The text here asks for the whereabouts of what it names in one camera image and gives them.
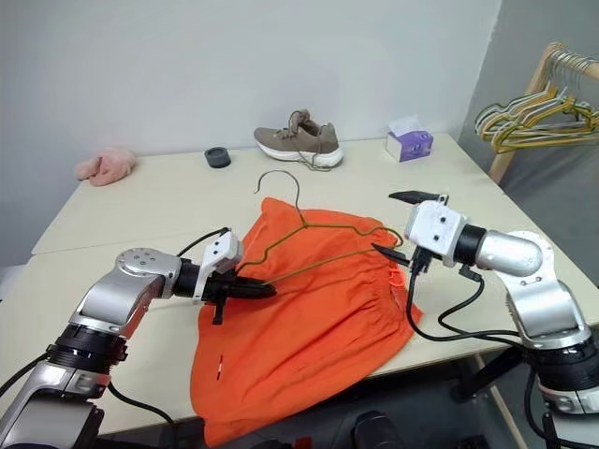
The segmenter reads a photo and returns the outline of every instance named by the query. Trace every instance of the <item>sneaker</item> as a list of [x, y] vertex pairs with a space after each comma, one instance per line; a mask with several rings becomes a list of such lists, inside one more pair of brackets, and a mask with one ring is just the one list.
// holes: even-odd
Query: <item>sneaker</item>
[[343, 150], [331, 123], [319, 126], [306, 109], [296, 110], [284, 129], [257, 128], [254, 138], [268, 156], [280, 161], [298, 161], [310, 169], [335, 167]]

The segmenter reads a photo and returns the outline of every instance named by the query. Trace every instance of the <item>tissue box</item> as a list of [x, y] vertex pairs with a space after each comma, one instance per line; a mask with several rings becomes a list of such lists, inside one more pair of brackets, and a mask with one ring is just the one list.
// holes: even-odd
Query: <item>tissue box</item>
[[387, 152], [400, 162], [411, 161], [431, 154], [432, 136], [426, 131], [412, 131], [396, 137], [387, 134]]

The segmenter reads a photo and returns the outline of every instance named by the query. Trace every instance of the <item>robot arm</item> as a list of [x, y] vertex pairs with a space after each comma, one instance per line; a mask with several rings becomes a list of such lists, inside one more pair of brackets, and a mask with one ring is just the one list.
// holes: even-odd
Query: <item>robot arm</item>
[[[447, 267], [493, 270], [505, 286], [507, 307], [554, 421], [599, 413], [599, 352], [572, 293], [556, 277], [551, 245], [532, 232], [504, 234], [471, 225], [447, 207], [447, 196], [414, 191], [390, 196], [415, 204], [405, 230], [416, 245], [412, 275], [426, 271], [433, 258]], [[410, 263], [401, 253], [377, 250]]]
[[0, 419], [0, 448], [19, 443], [90, 447], [104, 414], [88, 399], [104, 393], [110, 368], [126, 359], [126, 341], [154, 298], [177, 295], [210, 302], [218, 325], [227, 297], [275, 294], [260, 280], [237, 276], [234, 267], [241, 255], [241, 243], [230, 231], [207, 247], [201, 266], [146, 248], [119, 254]]

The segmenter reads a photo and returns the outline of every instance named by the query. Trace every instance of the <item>orange cloth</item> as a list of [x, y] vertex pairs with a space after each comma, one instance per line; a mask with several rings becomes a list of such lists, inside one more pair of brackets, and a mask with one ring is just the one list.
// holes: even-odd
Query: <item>orange cloth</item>
[[[381, 223], [330, 210], [306, 210], [312, 223]], [[266, 198], [262, 215], [243, 240], [244, 260], [300, 225], [290, 205]], [[241, 275], [268, 280], [335, 255], [390, 246], [386, 231], [361, 237], [350, 229], [309, 228], [274, 248], [268, 260]], [[353, 255], [284, 279], [268, 299], [230, 299], [224, 322], [212, 325], [213, 306], [198, 318], [199, 345], [191, 399], [206, 421], [209, 445], [226, 442], [304, 410], [363, 379], [412, 336], [403, 282], [389, 286], [389, 262], [377, 252]], [[394, 276], [394, 283], [403, 281]], [[414, 310], [416, 319], [420, 311]]]

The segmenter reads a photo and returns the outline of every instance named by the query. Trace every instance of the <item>white table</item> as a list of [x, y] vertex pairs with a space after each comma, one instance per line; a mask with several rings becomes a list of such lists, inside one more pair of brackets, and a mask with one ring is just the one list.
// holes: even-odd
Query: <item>white table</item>
[[[156, 156], [143, 158], [134, 174], [112, 186], [82, 184], [0, 304], [0, 379], [53, 342], [87, 289], [111, 269], [120, 251], [148, 246], [176, 253], [198, 235], [223, 225], [242, 236], [259, 214], [262, 195], [293, 201], [294, 184], [281, 174], [266, 178], [262, 193], [253, 194], [257, 178], [269, 169], [285, 168], [296, 174], [303, 208], [370, 215], [403, 229], [410, 207], [388, 199], [387, 194], [412, 189], [447, 192], [450, 206], [470, 215], [477, 225], [540, 232], [449, 136], [435, 136], [430, 157], [404, 164], [394, 162], [384, 145], [384, 140], [346, 144], [343, 165], [330, 173], [272, 161], [257, 151], [237, 151], [232, 152], [233, 164], [222, 170], [208, 169], [202, 154]], [[559, 248], [554, 246], [554, 250], [560, 278], [570, 286], [587, 321], [599, 323], [596, 287]], [[198, 259], [201, 253], [198, 247], [190, 255]], [[472, 330], [513, 328], [504, 289], [494, 275], [486, 273], [485, 279], [482, 297], [452, 322]], [[418, 280], [416, 303], [426, 313], [422, 327], [442, 335], [436, 324], [438, 313], [474, 290], [475, 285], [459, 276], [456, 268], [435, 263]], [[196, 344], [194, 306], [182, 298], [156, 300], [130, 341], [130, 356], [113, 370], [113, 380], [127, 395], [175, 418], [192, 416], [189, 372]], [[415, 336], [374, 374], [497, 347], [497, 343], [479, 340], [435, 343]], [[0, 399], [0, 413], [16, 391], [13, 388]], [[103, 433], [160, 422], [152, 413], [133, 411], [109, 394], [99, 404], [106, 411]]]

